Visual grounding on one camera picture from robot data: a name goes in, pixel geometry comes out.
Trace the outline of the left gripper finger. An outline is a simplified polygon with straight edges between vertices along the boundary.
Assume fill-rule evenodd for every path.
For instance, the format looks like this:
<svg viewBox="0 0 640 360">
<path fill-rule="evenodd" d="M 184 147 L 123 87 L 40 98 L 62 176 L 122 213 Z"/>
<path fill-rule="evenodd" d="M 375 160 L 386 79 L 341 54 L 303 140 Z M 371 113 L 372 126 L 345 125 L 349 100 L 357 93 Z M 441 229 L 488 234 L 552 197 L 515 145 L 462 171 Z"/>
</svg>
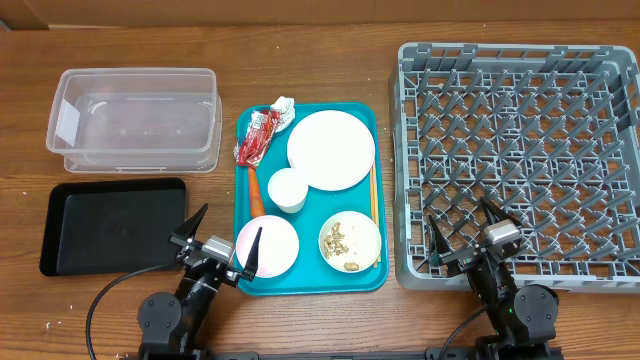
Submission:
<svg viewBox="0 0 640 360">
<path fill-rule="evenodd" d="M 248 253 L 246 263 L 241 273 L 241 277 L 250 282 L 254 280 L 259 268 L 259 244 L 260 244 L 260 239 L 262 235 L 262 230 L 263 230 L 262 227 L 259 227 L 257 230 L 257 233 L 251 245 L 250 251 Z"/>
<path fill-rule="evenodd" d="M 208 204 L 204 203 L 192 217 L 171 233 L 169 242 L 179 246 L 201 246 L 201 243 L 196 240 L 196 233 L 207 210 Z"/>
</svg>

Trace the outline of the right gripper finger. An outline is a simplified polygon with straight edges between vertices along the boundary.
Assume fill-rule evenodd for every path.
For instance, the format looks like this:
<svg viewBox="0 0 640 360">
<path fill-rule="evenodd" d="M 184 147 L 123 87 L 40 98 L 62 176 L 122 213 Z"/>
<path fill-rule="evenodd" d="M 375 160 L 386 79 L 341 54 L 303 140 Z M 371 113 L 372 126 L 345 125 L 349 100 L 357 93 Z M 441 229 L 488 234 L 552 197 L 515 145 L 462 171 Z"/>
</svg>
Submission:
<svg viewBox="0 0 640 360">
<path fill-rule="evenodd" d="M 433 216 L 429 216 L 430 235 L 430 263 L 432 265 L 448 265 L 451 262 L 451 247 L 439 230 Z"/>
<path fill-rule="evenodd" d="M 511 220 L 511 216 L 509 214 L 486 197 L 480 198 L 480 205 L 485 214 L 488 226 L 495 225 L 505 220 Z"/>
</svg>

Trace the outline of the pink bowl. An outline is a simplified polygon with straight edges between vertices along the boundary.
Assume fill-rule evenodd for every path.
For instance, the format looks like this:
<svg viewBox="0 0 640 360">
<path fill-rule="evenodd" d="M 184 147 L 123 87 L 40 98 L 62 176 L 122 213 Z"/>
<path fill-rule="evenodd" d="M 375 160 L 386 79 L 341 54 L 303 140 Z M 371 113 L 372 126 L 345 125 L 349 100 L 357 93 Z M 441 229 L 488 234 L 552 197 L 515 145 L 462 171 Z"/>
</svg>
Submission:
<svg viewBox="0 0 640 360">
<path fill-rule="evenodd" d="M 284 218 L 264 215 L 248 222 L 236 238 L 236 257 L 244 267 L 259 229 L 262 229 L 258 249 L 259 278 L 274 278 L 284 274 L 296 261 L 299 238 L 294 227 Z"/>
</svg>

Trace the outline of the white bowl with food scraps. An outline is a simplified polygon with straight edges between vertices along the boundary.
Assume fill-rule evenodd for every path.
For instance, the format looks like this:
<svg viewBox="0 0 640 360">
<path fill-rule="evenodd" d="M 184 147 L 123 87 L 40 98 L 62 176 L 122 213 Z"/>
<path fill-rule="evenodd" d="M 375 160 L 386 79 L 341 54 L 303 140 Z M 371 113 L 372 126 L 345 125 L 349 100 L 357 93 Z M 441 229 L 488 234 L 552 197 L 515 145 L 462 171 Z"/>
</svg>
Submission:
<svg viewBox="0 0 640 360">
<path fill-rule="evenodd" d="M 379 227 L 367 215 L 342 211 L 322 225 L 318 247 L 324 261 L 343 273 L 376 267 L 382 251 Z"/>
</svg>

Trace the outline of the cream plastic cup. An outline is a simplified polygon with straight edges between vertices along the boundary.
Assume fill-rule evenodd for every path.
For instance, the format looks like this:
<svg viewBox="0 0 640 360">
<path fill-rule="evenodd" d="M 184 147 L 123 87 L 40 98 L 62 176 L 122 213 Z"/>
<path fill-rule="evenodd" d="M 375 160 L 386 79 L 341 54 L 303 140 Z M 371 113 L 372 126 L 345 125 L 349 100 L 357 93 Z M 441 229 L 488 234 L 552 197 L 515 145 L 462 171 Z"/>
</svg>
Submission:
<svg viewBox="0 0 640 360">
<path fill-rule="evenodd" d="M 309 185 L 298 170 L 283 168 L 271 176 L 267 188 L 272 202 L 281 211 L 293 214 L 304 206 Z"/>
</svg>

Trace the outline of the large pink plate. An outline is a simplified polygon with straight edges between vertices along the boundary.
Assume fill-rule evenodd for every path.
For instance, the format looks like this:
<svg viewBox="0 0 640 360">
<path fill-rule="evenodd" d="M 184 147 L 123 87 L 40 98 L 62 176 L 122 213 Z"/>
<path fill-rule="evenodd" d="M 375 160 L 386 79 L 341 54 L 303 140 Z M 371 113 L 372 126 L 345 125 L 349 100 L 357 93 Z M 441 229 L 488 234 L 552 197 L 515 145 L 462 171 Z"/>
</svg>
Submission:
<svg viewBox="0 0 640 360">
<path fill-rule="evenodd" d="M 294 125 L 287 142 L 289 165 L 308 185 L 322 191 L 346 190 L 373 166 L 375 141 L 368 127 L 344 111 L 314 112 Z"/>
</svg>

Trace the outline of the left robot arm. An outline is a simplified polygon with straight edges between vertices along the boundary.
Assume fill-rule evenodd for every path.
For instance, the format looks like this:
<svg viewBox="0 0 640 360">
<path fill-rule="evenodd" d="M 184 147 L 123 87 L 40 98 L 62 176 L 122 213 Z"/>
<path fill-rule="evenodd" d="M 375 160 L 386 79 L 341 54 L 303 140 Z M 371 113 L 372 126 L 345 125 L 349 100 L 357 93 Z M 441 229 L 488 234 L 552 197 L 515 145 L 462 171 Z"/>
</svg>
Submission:
<svg viewBox="0 0 640 360">
<path fill-rule="evenodd" d="M 177 262 L 185 273 L 173 293 L 156 292 L 147 297 L 138 311 L 142 330 L 140 359 L 206 359 L 208 351 L 196 344 L 201 325 L 211 303 L 225 284 L 231 287 L 244 279 L 252 281 L 259 265 L 262 228 L 250 238 L 246 264 L 232 265 L 234 247 L 217 238 L 196 239 L 197 229 L 207 212 L 203 205 L 195 215 L 178 226 L 169 241 L 181 247 Z"/>
</svg>

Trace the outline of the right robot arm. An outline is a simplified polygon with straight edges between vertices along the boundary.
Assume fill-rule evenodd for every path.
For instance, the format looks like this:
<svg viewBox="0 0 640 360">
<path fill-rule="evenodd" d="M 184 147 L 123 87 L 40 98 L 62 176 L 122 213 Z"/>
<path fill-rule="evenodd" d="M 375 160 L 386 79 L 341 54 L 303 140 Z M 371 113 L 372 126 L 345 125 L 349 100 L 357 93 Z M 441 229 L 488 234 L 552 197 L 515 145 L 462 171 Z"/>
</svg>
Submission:
<svg viewBox="0 0 640 360">
<path fill-rule="evenodd" d="M 439 359 L 561 359 L 562 350 L 548 344 L 556 337 L 559 296 L 544 285 L 517 286 L 506 265 L 521 245 L 521 222 L 485 197 L 480 205 L 488 225 L 472 248 L 453 249 L 436 221 L 429 219 L 429 263 L 446 266 L 449 277 L 464 274 L 482 307 L 442 347 L 427 350 L 426 355 Z M 453 347 L 460 332 L 483 314 L 494 333 L 477 338 L 472 347 Z"/>
</svg>

